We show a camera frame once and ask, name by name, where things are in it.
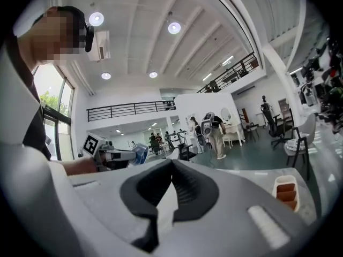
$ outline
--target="green foliage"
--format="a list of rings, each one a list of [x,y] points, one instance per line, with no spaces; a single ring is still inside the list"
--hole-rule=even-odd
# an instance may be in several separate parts
[[[57,110],[58,96],[49,96],[49,92],[46,91],[44,94],[39,96],[39,99],[42,103],[48,105],[49,107]],[[68,115],[68,106],[61,102],[59,107],[60,113],[63,115]]]

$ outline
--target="ceiling light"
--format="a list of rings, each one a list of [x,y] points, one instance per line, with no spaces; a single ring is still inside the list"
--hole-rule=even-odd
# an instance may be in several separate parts
[[[210,77],[212,74],[210,73],[208,76],[206,76],[203,81],[205,81],[208,77]]]
[[[92,13],[90,16],[90,19],[89,19],[91,25],[94,27],[100,26],[103,23],[103,20],[104,20],[104,17],[102,15],[102,13],[100,13],[100,12]]]
[[[101,75],[101,78],[102,79],[105,79],[105,80],[108,80],[111,78],[111,74],[109,74],[108,72],[104,72],[102,75]]]
[[[157,75],[158,75],[157,72],[154,72],[154,71],[149,74],[150,78],[156,78]]]
[[[293,74],[293,73],[296,73],[297,71],[300,71],[300,70],[302,70],[302,67],[299,67],[297,70],[292,71],[289,75],[291,75],[291,74]]]
[[[177,22],[173,22],[168,26],[168,31],[171,34],[177,34],[180,32],[180,30],[181,30],[181,25]]]
[[[234,58],[234,56],[233,55],[231,55],[228,59],[226,59],[224,62],[223,62],[223,66],[225,66],[225,65],[228,65],[228,64],[230,64],[231,62],[230,62],[230,60],[232,59],[232,58]]]

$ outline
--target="black railing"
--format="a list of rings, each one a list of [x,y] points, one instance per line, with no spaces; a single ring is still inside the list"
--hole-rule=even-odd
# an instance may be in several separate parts
[[[231,68],[226,69],[221,75],[212,80],[208,85],[209,88],[203,87],[197,93],[218,92],[228,85],[236,82],[248,73],[258,67],[258,62],[253,53],[245,56],[242,60],[234,64]]]
[[[88,122],[148,112],[176,110],[174,101],[141,102],[87,109]]]

